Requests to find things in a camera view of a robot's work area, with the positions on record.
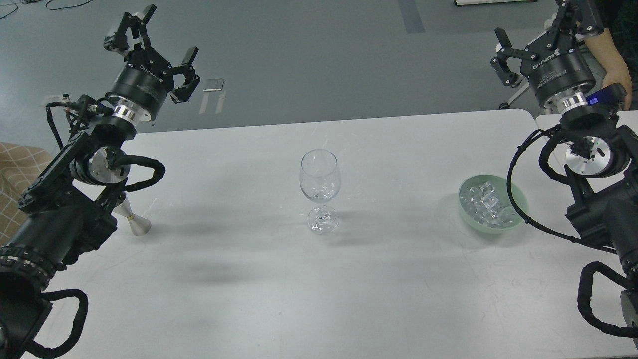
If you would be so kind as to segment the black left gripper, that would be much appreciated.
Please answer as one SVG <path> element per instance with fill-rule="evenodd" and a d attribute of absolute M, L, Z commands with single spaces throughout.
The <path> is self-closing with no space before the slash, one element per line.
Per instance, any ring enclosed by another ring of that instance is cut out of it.
<path fill-rule="evenodd" d="M 121 22 L 104 38 L 105 50 L 116 54 L 127 54 L 125 64 L 114 80 L 106 98 L 113 105 L 119 99 L 141 107 L 145 112 L 142 121 L 153 121 L 157 118 L 168 93 L 174 104 L 188 102 L 200 84 L 200 77 L 194 70 L 194 60 L 199 48 L 191 47 L 185 53 L 180 66 L 172 66 L 168 60 L 152 48 L 148 37 L 147 25 L 155 13 L 157 6 L 150 5 L 135 14 L 123 14 Z M 140 39 L 130 47 L 128 35 L 132 39 Z M 174 77 L 183 75 L 182 85 L 175 87 Z"/>

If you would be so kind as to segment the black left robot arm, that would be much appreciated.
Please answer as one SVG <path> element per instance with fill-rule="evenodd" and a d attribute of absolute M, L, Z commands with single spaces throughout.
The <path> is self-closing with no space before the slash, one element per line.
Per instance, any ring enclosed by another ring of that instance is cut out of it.
<path fill-rule="evenodd" d="M 189 48 L 181 64 L 173 66 L 157 52 L 147 25 L 157 7 L 125 13 L 104 40 L 107 51 L 125 63 L 112 89 L 102 98 L 81 96 L 75 102 L 46 105 L 70 111 L 70 138 L 28 187 L 17 203 L 26 221 L 1 248 L 1 357 L 18 359 L 24 353 L 41 359 L 58 358 L 71 350 L 82 334 L 89 302 L 84 291 L 49 292 L 50 280 L 98 250 L 116 231 L 113 211 L 130 192 L 149 188 L 164 177 L 156 159 L 128 155 L 125 141 L 137 125 L 157 118 L 164 101 L 187 102 L 200 83 L 193 62 L 197 47 Z M 36 342 L 39 330 L 57 300 L 76 298 L 78 309 L 69 337 L 55 348 Z"/>

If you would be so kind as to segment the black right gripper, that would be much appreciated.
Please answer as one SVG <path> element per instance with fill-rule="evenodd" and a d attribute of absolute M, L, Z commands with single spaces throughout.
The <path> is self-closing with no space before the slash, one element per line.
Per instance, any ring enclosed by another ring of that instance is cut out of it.
<path fill-rule="evenodd" d="M 596 84 L 592 71 L 577 46 L 574 36 L 599 36 L 604 32 L 603 21 L 594 0 L 556 0 L 558 10 L 548 21 L 545 34 L 529 43 L 524 50 L 513 48 L 506 31 L 494 30 L 498 44 L 491 60 L 501 83 L 517 88 L 521 77 L 508 66 L 510 58 L 522 60 L 520 73 L 528 79 L 536 101 L 542 108 L 554 105 L 551 98 L 569 91 L 587 93 Z M 528 59 L 528 52 L 535 59 Z"/>

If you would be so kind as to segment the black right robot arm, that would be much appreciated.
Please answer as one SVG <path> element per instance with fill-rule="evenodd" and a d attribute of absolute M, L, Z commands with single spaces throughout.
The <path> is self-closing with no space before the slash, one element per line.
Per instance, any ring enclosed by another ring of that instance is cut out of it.
<path fill-rule="evenodd" d="M 522 220 L 548 234 L 615 254 L 622 273 L 606 264 L 586 264 L 580 275 L 577 309 L 604 334 L 637 340 L 637 135 L 619 125 L 624 89 L 613 84 L 587 96 L 595 79 L 580 50 L 579 39 L 603 32 L 592 0 L 558 0 L 550 25 L 524 48 L 514 48 L 504 29 L 495 30 L 496 55 L 491 60 L 502 84 L 515 88 L 526 80 L 540 108 L 558 114 L 558 125 L 533 131 L 517 148 L 506 175 L 506 193 Z M 566 218 L 577 237 L 551 230 L 520 208 L 513 195 L 513 169 L 520 156 L 541 137 L 547 141 L 538 163 L 543 173 L 567 185 L 573 204 Z M 621 287 L 624 327 L 593 314 L 593 275 L 602 274 Z"/>

